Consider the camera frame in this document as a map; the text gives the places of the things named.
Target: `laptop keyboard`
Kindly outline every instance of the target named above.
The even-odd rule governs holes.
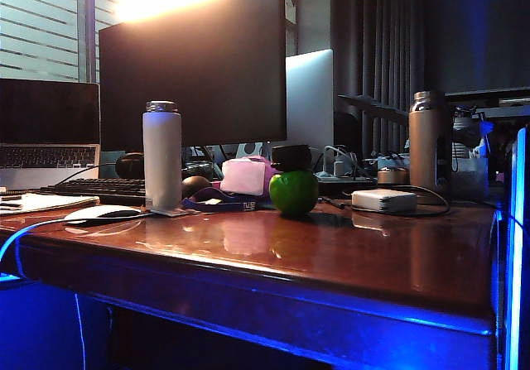
[[[0,147],[0,168],[91,167],[95,154],[95,147]]]

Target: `charger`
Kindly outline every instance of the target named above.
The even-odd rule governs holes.
[[[416,209],[417,195],[399,190],[356,190],[351,194],[351,204],[354,208],[385,213],[411,211]]]

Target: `laptop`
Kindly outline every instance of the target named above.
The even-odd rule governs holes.
[[[0,187],[98,178],[99,86],[0,79]]]

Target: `green apple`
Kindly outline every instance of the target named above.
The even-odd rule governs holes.
[[[276,174],[269,183],[274,206],[289,216],[310,212],[318,200],[318,180],[307,170],[286,171]]]

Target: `keyboard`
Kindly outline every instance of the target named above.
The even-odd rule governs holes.
[[[140,206],[145,204],[145,181],[120,178],[98,178],[69,180],[40,188],[39,192],[73,195],[99,196],[102,204],[125,204]]]
[[[0,168],[91,167],[95,155],[95,147],[0,147]]]

